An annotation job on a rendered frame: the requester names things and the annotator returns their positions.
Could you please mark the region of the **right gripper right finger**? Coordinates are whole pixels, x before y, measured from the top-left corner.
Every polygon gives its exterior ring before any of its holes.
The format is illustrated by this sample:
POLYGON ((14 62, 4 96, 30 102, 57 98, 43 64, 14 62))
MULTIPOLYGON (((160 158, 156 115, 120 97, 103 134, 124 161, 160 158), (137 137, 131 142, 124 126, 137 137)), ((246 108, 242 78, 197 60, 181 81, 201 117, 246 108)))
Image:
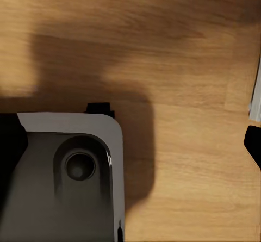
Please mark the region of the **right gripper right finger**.
POLYGON ((261 128, 248 125, 244 145, 261 169, 261 128))

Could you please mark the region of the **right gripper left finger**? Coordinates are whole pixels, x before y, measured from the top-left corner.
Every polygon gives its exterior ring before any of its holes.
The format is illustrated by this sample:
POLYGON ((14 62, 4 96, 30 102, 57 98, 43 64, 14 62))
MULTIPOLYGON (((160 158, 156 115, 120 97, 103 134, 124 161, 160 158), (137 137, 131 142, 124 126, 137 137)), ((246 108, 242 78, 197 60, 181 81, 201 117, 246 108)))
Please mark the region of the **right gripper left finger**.
POLYGON ((0 132, 0 191, 28 146, 24 126, 0 132))

